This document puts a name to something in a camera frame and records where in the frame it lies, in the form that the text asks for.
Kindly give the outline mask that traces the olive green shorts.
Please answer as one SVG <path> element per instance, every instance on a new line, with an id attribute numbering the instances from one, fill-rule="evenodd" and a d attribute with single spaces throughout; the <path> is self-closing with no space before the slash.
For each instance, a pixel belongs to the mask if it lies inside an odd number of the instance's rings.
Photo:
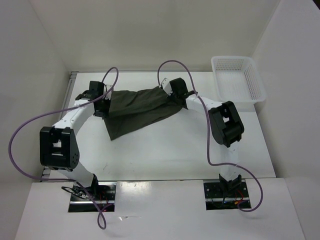
<path id="1" fill-rule="evenodd" d="M 119 90 L 111 94 L 104 119 L 110 140 L 165 120 L 182 109 L 159 87 L 139 91 Z"/>

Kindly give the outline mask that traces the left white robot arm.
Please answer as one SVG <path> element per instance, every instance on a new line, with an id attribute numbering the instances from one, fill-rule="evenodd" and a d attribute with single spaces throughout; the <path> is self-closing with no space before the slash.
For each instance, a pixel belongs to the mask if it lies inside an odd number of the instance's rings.
<path id="1" fill-rule="evenodd" d="M 51 127 L 44 126 L 39 133 L 40 163 L 64 177 L 76 181 L 71 191 L 83 194 L 87 199 L 96 199 L 101 189 L 98 178 L 81 163 L 77 144 L 77 133 L 92 116 L 104 118 L 108 115 L 111 94 L 100 81 L 91 81 L 88 90 L 79 94 L 71 110 Z"/>

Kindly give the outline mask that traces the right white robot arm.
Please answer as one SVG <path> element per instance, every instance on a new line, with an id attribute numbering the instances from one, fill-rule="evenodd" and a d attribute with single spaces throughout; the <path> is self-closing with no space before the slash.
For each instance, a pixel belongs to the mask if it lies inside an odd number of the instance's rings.
<path id="1" fill-rule="evenodd" d="M 182 78 L 160 83 L 170 100 L 187 110 L 203 114 L 207 124 L 206 156 L 209 165 L 221 167 L 219 173 L 219 191 L 230 197 L 241 185 L 242 176 L 236 170 L 239 160 L 238 145 L 244 133 L 244 125 L 233 102 L 219 102 L 200 96 L 194 90 L 188 91 Z M 221 146 L 222 160 L 213 163 L 210 160 L 210 140 L 214 139 Z"/>

